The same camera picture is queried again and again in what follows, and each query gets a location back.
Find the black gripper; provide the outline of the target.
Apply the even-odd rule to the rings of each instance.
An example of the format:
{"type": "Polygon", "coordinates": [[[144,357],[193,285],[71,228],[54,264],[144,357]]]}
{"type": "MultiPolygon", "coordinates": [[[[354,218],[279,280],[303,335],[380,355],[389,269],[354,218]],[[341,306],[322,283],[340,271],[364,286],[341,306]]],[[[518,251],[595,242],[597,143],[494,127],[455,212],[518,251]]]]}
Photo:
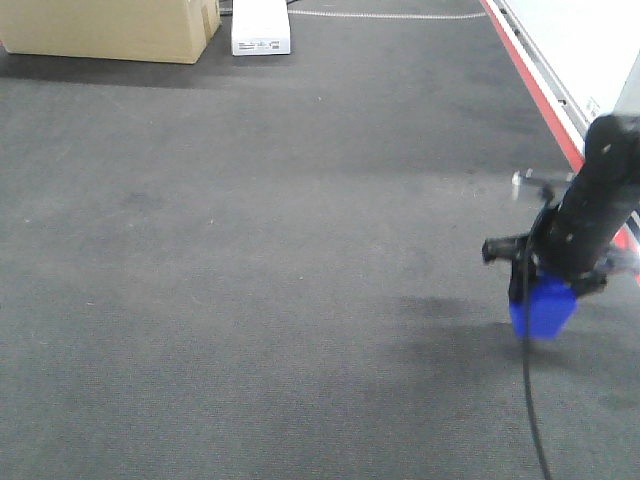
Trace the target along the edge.
{"type": "Polygon", "coordinates": [[[607,255],[608,242],[581,236],[559,205],[543,206],[528,232],[489,238],[482,245],[484,263],[510,263],[511,303],[524,302],[547,279],[558,281],[576,298],[599,293],[607,285],[607,255]]]}

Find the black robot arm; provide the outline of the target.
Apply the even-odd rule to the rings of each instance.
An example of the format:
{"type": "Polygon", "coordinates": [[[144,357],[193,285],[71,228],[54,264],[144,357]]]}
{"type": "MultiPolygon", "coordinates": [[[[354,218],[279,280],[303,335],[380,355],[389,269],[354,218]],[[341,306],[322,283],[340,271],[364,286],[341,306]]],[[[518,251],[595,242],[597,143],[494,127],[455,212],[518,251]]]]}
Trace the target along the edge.
{"type": "Polygon", "coordinates": [[[526,234],[487,239],[483,261],[511,262],[508,299],[545,275],[559,278],[578,298],[599,293],[623,258],[611,246],[614,235],[639,207],[639,117],[608,114],[589,126],[584,164],[561,201],[546,205],[526,234]]]}

